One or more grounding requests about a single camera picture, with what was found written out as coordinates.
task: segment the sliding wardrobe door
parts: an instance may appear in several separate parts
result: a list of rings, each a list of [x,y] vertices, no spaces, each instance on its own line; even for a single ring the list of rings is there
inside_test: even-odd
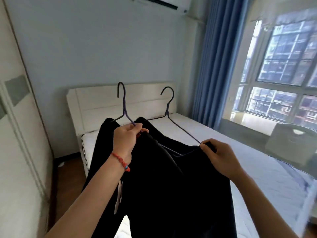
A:
[[[0,103],[0,237],[39,237],[45,201],[6,113]]]
[[[0,0],[0,85],[40,191],[48,199],[53,157],[7,13]]]

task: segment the hand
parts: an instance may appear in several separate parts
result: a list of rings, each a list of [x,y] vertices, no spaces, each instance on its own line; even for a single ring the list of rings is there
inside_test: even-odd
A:
[[[217,149],[214,153],[205,143],[210,142]],[[222,143],[215,139],[205,140],[200,144],[200,148],[208,156],[213,166],[222,173],[224,176],[228,177],[232,181],[239,177],[243,169],[236,158],[235,153],[232,148],[225,143]]]
[[[140,131],[149,132],[148,129],[142,128],[141,123],[126,124],[118,127],[113,132],[113,153],[119,155],[127,164],[131,162],[131,152],[140,135]]]

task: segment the hanger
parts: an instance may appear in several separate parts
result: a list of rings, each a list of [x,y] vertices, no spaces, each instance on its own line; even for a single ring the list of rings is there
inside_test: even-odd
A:
[[[127,110],[126,110],[126,105],[125,105],[125,94],[126,94],[126,91],[125,91],[125,86],[124,86],[123,82],[119,82],[119,83],[118,83],[117,97],[119,97],[119,87],[120,87],[120,84],[121,84],[122,87],[123,87],[123,100],[122,100],[122,102],[123,102],[123,114],[122,114],[120,117],[116,118],[115,120],[112,120],[111,122],[117,121],[118,119],[121,119],[122,117],[126,116],[126,117],[130,120],[130,122],[131,122],[134,126],[136,126],[135,122],[129,117],[128,112],[127,112]],[[170,148],[168,148],[168,147],[165,147],[164,145],[161,145],[161,146],[162,146],[163,148],[168,149],[169,151],[174,152],[175,154],[181,156],[180,153],[177,153],[177,152],[175,152],[174,150],[172,150],[172,149],[170,149]]]
[[[188,133],[185,129],[183,129],[182,127],[180,127],[178,124],[176,124],[171,118],[170,118],[170,113],[169,113],[169,107],[170,107],[170,103],[172,102],[173,98],[174,98],[174,90],[173,88],[171,88],[170,86],[166,86],[165,88],[163,88],[162,92],[161,92],[161,95],[163,94],[164,90],[167,89],[167,88],[170,88],[173,92],[173,96],[171,98],[171,100],[167,103],[167,106],[166,106],[166,111],[165,111],[165,115],[162,116],[162,117],[158,117],[158,118],[153,118],[153,119],[148,119],[148,120],[154,120],[154,119],[160,119],[160,118],[164,118],[166,115],[168,117],[169,120],[171,120],[173,122],[173,124],[175,124],[177,127],[179,127],[181,130],[183,130],[184,132],[186,132],[189,136],[191,136],[194,140],[196,140],[198,143],[200,143],[200,141],[198,141],[194,136],[192,136],[190,133]]]

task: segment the red string bracelet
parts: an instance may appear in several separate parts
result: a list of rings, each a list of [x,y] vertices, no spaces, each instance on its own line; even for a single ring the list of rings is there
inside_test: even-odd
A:
[[[123,159],[119,155],[116,155],[115,153],[111,153],[111,154],[119,160],[123,168],[125,168],[125,171],[130,172],[130,167],[128,166],[127,163],[123,161]]]

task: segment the bed frame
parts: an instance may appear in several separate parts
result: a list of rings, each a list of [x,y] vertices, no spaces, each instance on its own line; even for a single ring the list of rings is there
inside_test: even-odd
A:
[[[142,116],[147,119],[163,116],[172,91],[164,87],[175,85],[170,82],[153,84],[129,84],[126,89],[126,108],[130,118],[136,120]],[[67,93],[67,103],[76,131],[77,141],[84,160],[81,136],[87,132],[98,130],[106,118],[117,118],[122,115],[123,87],[117,98],[117,85],[70,89]],[[176,112],[176,97],[170,104],[169,112]],[[127,124],[130,121],[123,117],[117,121]]]

